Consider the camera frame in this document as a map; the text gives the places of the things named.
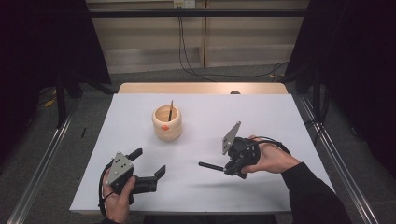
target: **wall outlet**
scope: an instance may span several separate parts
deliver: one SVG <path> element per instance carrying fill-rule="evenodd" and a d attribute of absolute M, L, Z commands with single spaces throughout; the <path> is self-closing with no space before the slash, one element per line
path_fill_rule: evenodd
<path fill-rule="evenodd" d="M 195 0 L 184 0 L 184 8 L 195 9 Z"/>
<path fill-rule="evenodd" d="M 184 0 L 174 0 L 174 9 L 184 8 Z"/>

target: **black sleeve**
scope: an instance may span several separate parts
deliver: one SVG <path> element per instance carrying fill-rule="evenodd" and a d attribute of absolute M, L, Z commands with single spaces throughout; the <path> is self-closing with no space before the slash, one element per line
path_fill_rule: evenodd
<path fill-rule="evenodd" d="M 110 220 L 110 219 L 108 219 L 108 218 L 105 218 L 105 219 L 103 219 L 103 221 L 102 221 L 101 223 L 99 223 L 99 224 L 120 224 L 120 223 L 115 222 L 115 221 L 113 221 L 113 220 Z"/>
<path fill-rule="evenodd" d="M 283 172 L 282 177 L 290 192 L 295 224 L 352 223 L 340 199 L 305 163 Z"/>

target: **white tabletop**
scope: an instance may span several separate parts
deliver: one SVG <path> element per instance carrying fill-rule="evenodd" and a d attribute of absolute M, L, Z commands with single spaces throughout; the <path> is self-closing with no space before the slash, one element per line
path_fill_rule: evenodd
<path fill-rule="evenodd" d="M 151 115 L 171 101 L 182 113 L 183 133 L 165 143 L 154 133 Z M 238 135 L 263 135 L 282 142 L 291 155 L 332 188 L 297 107 L 288 94 L 116 94 L 70 210 L 99 213 L 98 182 L 117 151 L 142 147 L 134 174 L 152 176 L 166 165 L 156 192 L 137 194 L 131 211 L 151 214 L 254 214 L 290 210 L 281 175 L 258 172 L 246 180 L 198 166 L 223 166 L 221 138 L 241 121 Z"/>

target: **gray floor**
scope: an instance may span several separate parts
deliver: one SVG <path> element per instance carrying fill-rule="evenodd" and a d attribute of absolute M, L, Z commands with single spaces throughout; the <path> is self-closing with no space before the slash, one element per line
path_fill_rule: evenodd
<path fill-rule="evenodd" d="M 231 66 L 196 69 L 196 72 L 197 74 L 241 76 L 205 76 L 215 81 L 277 81 L 279 77 L 275 79 L 268 76 L 247 77 L 265 74 L 272 68 L 272 65 Z M 282 67 L 276 71 L 276 75 L 281 75 L 284 71 L 285 67 Z M 113 84 L 109 88 L 113 90 L 117 90 L 123 82 L 207 81 L 183 70 L 118 74 L 112 75 L 112 80 Z M 59 145 L 49 170 L 46 172 L 41 188 L 24 219 L 24 223 L 94 223 L 101 220 L 100 216 L 82 216 L 68 210 L 112 99 L 111 95 L 105 95 L 89 86 L 81 85 L 81 87 L 84 90 L 81 99 L 68 98 L 67 103 L 69 105 L 76 104 L 78 107 L 64 135 L 64 140 Z M 296 94 L 294 83 L 287 84 L 287 89 L 293 95 L 303 120 L 308 120 L 309 117 L 301 103 L 302 96 Z M 43 94 L 41 101 L 49 99 L 49 94 L 51 94 L 51 91 Z M 311 92 L 304 96 L 311 97 Z M 18 199 L 28 186 L 56 131 L 56 124 L 56 104 L 50 107 L 44 107 L 42 104 L 38 105 L 32 124 L 3 164 L 3 173 L 0 176 L 0 223 L 7 223 Z M 395 180 L 372 157 L 364 140 L 350 131 L 350 122 L 332 99 L 330 100 L 325 127 L 349 172 L 369 202 L 378 222 L 396 223 L 396 214 L 394 213 L 396 211 Z M 308 127 L 308 131 L 315 139 L 316 132 L 313 127 Z M 353 223 L 363 223 L 360 212 L 342 183 L 320 139 L 317 141 L 317 150 L 331 177 L 335 191 L 346 205 Z M 130 223 L 141 223 L 142 218 L 142 215 L 135 214 L 131 216 Z M 291 223 L 290 214 L 278 214 L 276 218 L 279 223 Z"/>

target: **hand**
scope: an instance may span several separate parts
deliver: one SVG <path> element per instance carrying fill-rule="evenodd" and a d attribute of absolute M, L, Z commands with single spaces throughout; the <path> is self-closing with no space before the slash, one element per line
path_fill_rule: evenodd
<path fill-rule="evenodd" d="M 249 139 L 256 142 L 262 140 L 255 137 L 255 135 L 251 135 Z M 261 143 L 259 147 L 261 152 L 259 161 L 255 165 L 242 168 L 242 174 L 254 173 L 256 171 L 267 171 L 273 174 L 279 174 L 300 163 L 274 144 Z"/>
<path fill-rule="evenodd" d="M 129 216 L 129 194 L 134 189 L 134 183 L 136 178 L 131 176 L 126 182 L 124 188 L 122 189 L 121 195 L 113 192 L 113 188 L 106 186 L 106 181 L 108 178 L 108 173 L 110 169 L 107 169 L 105 177 L 103 178 L 103 196 L 104 198 L 110 194 L 105 199 L 105 206 L 107 210 L 107 218 L 118 223 L 125 223 Z"/>

